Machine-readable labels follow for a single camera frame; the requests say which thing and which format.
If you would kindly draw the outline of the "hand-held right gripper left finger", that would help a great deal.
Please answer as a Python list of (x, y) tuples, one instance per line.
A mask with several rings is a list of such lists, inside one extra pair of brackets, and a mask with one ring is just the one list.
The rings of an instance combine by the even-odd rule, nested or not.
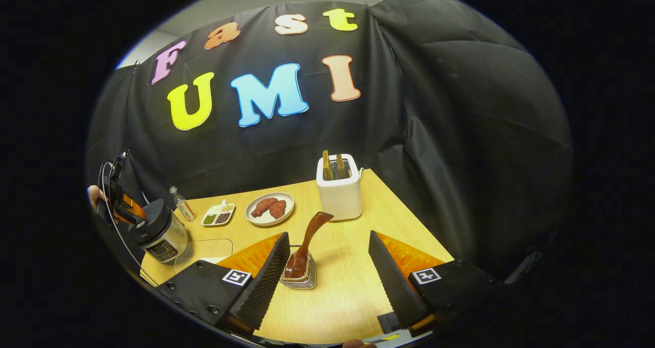
[(157, 286), (171, 303), (205, 323), (250, 334), (259, 330), (290, 257), (282, 232), (223, 260), (194, 261)]

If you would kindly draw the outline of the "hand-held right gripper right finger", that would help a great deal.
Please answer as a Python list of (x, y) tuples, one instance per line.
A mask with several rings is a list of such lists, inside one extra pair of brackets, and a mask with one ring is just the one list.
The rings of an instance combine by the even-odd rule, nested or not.
[(492, 306), (505, 283), (461, 259), (445, 262), (371, 231), (368, 252), (401, 329), (443, 332)]

